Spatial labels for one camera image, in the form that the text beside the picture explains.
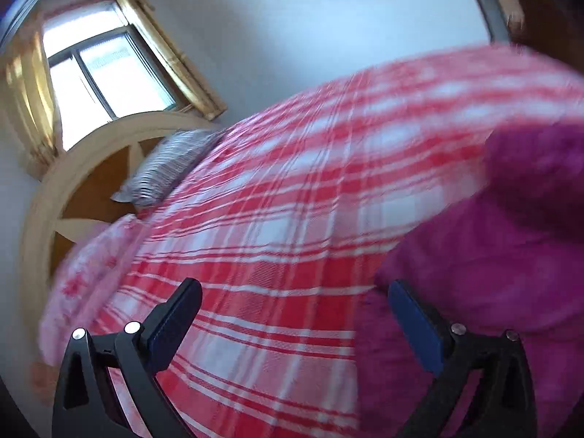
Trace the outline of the magenta quilted down jacket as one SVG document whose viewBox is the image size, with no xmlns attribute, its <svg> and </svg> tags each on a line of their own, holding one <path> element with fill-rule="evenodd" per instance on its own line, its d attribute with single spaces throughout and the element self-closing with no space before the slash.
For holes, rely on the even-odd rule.
<svg viewBox="0 0 584 438">
<path fill-rule="evenodd" d="M 358 435 L 399 437 L 434 381 L 388 304 L 403 280 L 475 334 L 520 336 L 538 435 L 583 433 L 583 128 L 494 131 L 485 188 L 408 233 L 389 252 L 356 316 Z M 439 437 L 456 437 L 481 373 L 469 375 Z"/>
</svg>

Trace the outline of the pink floral folded quilt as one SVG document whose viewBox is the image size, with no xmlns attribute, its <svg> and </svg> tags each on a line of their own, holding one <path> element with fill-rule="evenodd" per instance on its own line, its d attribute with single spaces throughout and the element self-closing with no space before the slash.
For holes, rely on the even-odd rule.
<svg viewBox="0 0 584 438">
<path fill-rule="evenodd" d="M 47 365 L 61 363 L 75 329 L 90 328 L 129 271 L 148 233 L 144 220 L 126 215 L 67 254 L 55 272 L 39 321 L 39 351 Z"/>
</svg>

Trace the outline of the cream and wood headboard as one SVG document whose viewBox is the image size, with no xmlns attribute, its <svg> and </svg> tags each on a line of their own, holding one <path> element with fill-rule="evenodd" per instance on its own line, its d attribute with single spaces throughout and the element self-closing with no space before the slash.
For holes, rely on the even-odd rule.
<svg viewBox="0 0 584 438">
<path fill-rule="evenodd" d="M 140 113 L 105 124 L 60 155 L 36 190 L 22 231 L 20 276 L 26 306 L 43 308 L 54 270 L 75 243 L 134 210 L 111 195 L 163 138 L 177 131 L 216 128 L 188 114 Z"/>
</svg>

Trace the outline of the striped pillow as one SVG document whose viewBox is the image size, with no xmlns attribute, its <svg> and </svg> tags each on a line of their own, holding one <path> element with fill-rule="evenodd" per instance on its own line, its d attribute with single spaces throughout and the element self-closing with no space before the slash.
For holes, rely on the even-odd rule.
<svg viewBox="0 0 584 438">
<path fill-rule="evenodd" d="M 159 205 L 223 139 L 225 131 L 177 131 L 160 141 L 111 200 L 148 209 Z"/>
</svg>

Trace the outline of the red plaid bed sheet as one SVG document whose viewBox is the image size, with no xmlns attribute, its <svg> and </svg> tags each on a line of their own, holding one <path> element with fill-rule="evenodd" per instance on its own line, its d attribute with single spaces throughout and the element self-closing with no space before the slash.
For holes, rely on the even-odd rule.
<svg viewBox="0 0 584 438">
<path fill-rule="evenodd" d="M 405 233 L 477 192 L 494 128 L 576 121 L 583 78 L 517 46 L 373 66 L 229 128 L 159 205 L 91 324 L 187 278 L 201 311 L 160 385 L 200 437 L 352 437 L 354 315 Z"/>
</svg>

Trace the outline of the yellow left curtain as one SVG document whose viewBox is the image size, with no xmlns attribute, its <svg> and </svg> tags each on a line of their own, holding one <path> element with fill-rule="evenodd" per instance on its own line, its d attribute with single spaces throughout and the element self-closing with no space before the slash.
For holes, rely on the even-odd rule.
<svg viewBox="0 0 584 438">
<path fill-rule="evenodd" d="M 1 97 L 21 145 L 23 167 L 32 178 L 42 179 L 64 149 L 41 22 L 24 24 L 2 55 Z"/>
</svg>

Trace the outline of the window with frame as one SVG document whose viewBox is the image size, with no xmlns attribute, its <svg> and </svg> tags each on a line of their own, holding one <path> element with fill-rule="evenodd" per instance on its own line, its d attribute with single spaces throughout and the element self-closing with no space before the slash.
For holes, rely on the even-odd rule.
<svg viewBox="0 0 584 438">
<path fill-rule="evenodd" d="M 43 26 L 43 48 L 67 150 L 119 118 L 173 111 L 187 100 L 114 1 L 57 14 Z"/>
</svg>

